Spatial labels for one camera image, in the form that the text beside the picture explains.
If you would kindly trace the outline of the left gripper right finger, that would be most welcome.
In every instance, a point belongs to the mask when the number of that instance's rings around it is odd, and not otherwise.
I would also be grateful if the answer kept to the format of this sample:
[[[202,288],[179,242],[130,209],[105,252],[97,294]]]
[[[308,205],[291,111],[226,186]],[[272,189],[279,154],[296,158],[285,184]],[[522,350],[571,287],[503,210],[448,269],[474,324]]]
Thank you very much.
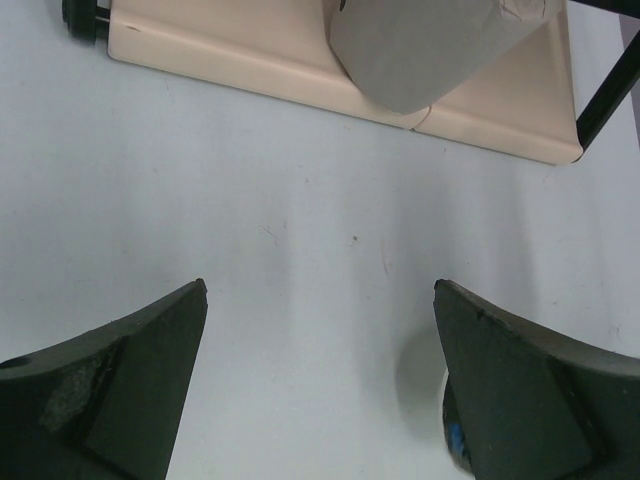
[[[638,478],[638,359],[511,314],[451,280],[434,291],[475,478]]]

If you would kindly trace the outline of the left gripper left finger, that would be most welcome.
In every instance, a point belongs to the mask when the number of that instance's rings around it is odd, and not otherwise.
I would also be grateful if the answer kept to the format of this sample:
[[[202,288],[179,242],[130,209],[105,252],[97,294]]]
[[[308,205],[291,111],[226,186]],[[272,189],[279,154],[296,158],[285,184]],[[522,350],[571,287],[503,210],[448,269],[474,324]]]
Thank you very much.
[[[207,288],[197,279],[2,362],[2,478],[165,478],[206,315]]]

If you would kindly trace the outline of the grey paper roll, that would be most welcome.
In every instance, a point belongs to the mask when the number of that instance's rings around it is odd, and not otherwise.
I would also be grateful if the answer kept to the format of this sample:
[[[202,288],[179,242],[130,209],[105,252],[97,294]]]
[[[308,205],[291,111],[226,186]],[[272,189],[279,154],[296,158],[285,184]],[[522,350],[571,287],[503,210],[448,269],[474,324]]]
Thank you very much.
[[[366,98],[415,113],[494,63],[561,11],[563,1],[344,1],[329,44]]]

